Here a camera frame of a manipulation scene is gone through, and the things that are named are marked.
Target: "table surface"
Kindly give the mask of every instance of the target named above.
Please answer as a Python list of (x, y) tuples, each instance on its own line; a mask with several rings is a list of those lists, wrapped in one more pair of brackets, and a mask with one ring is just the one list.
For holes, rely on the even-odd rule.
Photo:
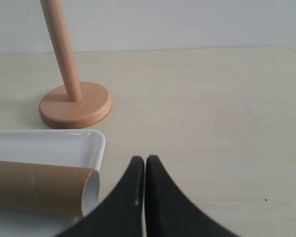
[[(80, 53), (81, 81), (113, 107), (103, 200), (131, 156), (159, 155), (205, 213), (246, 237), (296, 236), (296, 48)], [(0, 55), (0, 129), (46, 129), (38, 104), (62, 84), (53, 54)]]

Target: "black curved shape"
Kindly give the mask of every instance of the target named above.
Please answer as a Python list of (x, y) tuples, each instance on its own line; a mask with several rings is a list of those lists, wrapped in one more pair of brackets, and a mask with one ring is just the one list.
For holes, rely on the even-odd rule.
[(199, 210), (177, 187), (158, 156), (146, 164), (147, 237), (236, 237)]
[(141, 237), (145, 164), (132, 157), (106, 199), (80, 222), (57, 237)]

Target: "paper towel tube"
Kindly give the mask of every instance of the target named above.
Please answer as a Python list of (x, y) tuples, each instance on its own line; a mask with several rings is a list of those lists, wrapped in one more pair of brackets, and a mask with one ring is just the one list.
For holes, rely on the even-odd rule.
[(0, 206), (86, 216), (99, 192), (95, 169), (0, 161)]

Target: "white tray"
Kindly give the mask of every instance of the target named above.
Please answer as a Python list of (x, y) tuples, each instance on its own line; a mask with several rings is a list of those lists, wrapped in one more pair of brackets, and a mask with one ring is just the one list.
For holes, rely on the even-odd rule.
[[(0, 130), (0, 160), (100, 169), (103, 133), (92, 129)], [(76, 218), (0, 208), (0, 237), (52, 237)]]

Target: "wooden paper towel holder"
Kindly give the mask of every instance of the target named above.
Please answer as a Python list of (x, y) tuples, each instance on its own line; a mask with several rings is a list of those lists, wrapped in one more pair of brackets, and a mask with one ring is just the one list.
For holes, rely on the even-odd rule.
[(39, 104), (43, 122), (52, 128), (83, 128), (104, 118), (111, 110), (109, 91), (93, 82), (79, 82), (67, 32), (62, 0), (40, 0), (50, 39), (64, 81)]

